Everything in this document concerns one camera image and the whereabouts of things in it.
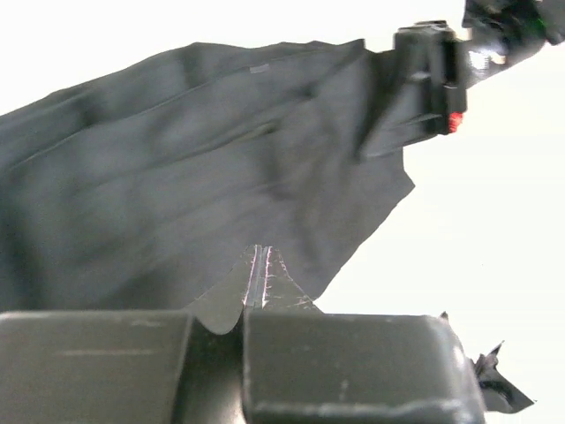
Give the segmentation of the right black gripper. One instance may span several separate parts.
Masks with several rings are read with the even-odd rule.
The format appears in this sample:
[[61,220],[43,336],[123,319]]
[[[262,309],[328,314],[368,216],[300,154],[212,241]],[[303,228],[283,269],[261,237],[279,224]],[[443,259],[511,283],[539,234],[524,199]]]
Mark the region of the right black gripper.
[[493,19],[469,19],[462,40],[441,20],[395,34],[394,52],[372,53],[374,90],[361,161],[454,133],[467,110],[467,89],[508,67],[508,29]]

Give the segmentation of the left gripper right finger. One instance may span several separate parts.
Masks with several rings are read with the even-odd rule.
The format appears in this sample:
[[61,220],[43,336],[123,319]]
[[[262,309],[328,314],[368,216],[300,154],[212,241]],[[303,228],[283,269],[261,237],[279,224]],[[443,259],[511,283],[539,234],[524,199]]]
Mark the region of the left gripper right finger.
[[244,305],[250,423],[481,423],[532,405],[446,315],[323,314],[272,247],[254,252]]

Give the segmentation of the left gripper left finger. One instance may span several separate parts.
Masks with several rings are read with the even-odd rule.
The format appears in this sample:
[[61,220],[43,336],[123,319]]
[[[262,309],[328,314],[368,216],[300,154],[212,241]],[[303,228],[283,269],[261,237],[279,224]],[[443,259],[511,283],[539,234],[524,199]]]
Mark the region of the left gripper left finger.
[[242,423],[260,248],[185,309],[1,316],[4,423]]

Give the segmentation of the black pleated skirt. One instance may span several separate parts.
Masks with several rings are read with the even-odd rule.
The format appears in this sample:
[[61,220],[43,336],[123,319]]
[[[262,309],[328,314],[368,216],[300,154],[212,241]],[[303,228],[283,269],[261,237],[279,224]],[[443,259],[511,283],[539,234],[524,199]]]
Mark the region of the black pleated skirt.
[[358,40],[194,43],[1,118],[1,308],[178,308],[253,245],[319,297],[413,184]]

